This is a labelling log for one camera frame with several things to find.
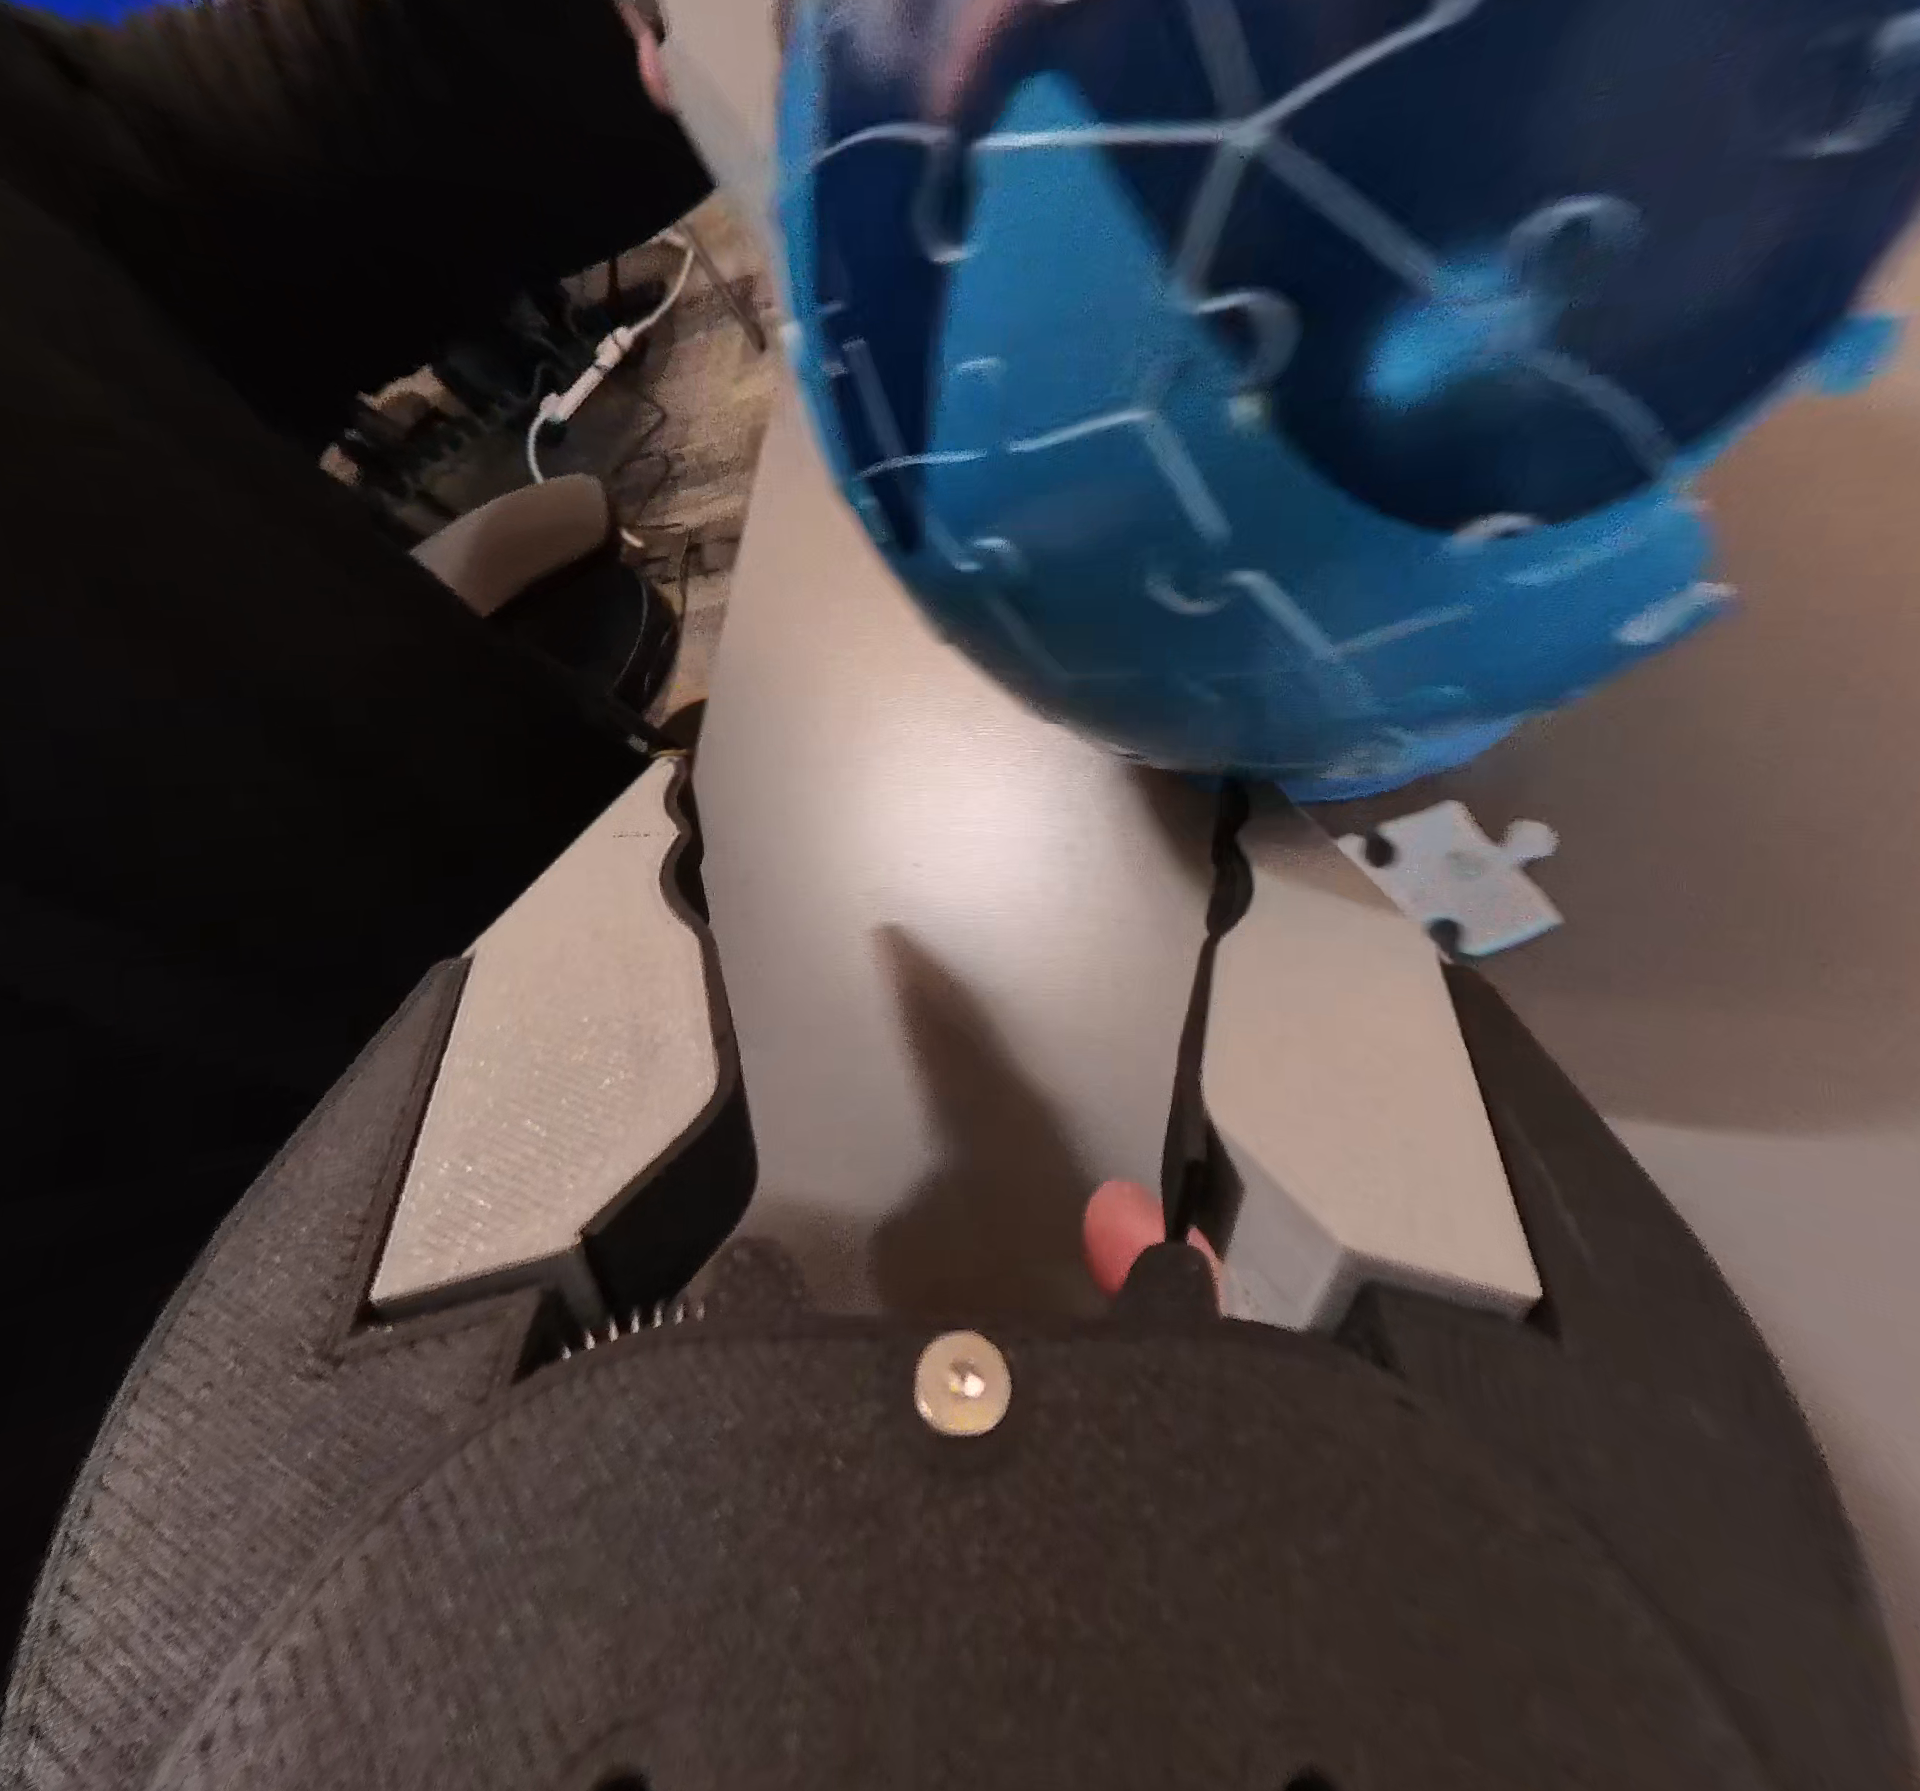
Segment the white puzzle piece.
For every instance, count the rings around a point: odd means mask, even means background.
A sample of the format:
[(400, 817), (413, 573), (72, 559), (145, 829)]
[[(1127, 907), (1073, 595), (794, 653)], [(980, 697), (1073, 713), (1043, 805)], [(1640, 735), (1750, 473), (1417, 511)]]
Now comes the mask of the white puzzle piece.
[(1334, 839), (1380, 891), (1448, 955), (1483, 959), (1564, 925), (1532, 867), (1558, 853), (1539, 819), (1489, 835), (1456, 799)]

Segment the blue puzzle ball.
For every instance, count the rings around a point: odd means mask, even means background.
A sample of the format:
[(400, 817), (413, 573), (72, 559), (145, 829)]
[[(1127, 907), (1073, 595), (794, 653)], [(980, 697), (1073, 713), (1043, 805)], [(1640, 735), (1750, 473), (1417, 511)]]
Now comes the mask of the blue puzzle ball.
[(1564, 707), (1715, 621), (1699, 481), (1899, 331), (1916, 0), (786, 0), (824, 461), (1127, 759)]

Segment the person's right hand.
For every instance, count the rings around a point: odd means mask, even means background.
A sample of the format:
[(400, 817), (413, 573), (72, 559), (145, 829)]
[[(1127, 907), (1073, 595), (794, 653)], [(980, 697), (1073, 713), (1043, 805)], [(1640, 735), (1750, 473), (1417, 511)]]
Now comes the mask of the person's right hand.
[(1199, 1227), (1167, 1229), (1164, 1199), (1141, 1183), (1096, 1187), (1079, 1221), (1085, 1271), (1118, 1317), (1213, 1321), (1222, 1265)]

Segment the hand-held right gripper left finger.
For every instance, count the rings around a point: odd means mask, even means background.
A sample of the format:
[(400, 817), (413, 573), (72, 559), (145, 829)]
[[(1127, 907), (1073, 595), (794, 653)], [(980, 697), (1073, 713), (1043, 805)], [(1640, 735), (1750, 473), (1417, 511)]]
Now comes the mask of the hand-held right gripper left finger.
[(403, 1319), (518, 1287), (573, 1319), (679, 1295), (753, 1191), (696, 869), (692, 763), (652, 759), (461, 955), (370, 1277)]

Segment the grey shoe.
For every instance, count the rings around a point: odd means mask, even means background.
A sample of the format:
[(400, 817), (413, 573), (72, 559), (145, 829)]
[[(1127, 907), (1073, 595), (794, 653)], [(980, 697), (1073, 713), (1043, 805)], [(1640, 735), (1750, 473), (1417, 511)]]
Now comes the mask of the grey shoe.
[(481, 619), (603, 555), (613, 543), (606, 487), (587, 475), (519, 485), (456, 515), (412, 561)]

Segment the person's left forearm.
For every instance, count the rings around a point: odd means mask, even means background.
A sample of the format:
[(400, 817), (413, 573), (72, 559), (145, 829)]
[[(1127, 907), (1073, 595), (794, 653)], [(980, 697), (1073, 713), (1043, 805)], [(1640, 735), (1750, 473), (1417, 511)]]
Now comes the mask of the person's left forearm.
[(712, 177), (628, 0), (213, 0), (2, 23), (7, 357), (195, 357), (329, 413)]

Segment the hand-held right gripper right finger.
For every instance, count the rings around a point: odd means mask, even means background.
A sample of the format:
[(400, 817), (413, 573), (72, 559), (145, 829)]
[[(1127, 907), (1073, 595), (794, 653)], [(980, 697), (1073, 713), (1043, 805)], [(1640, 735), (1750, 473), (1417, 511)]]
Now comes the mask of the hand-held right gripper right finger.
[(1374, 1285), (1542, 1297), (1441, 951), (1288, 797), (1226, 779), (1161, 1151), (1223, 1311), (1334, 1329)]

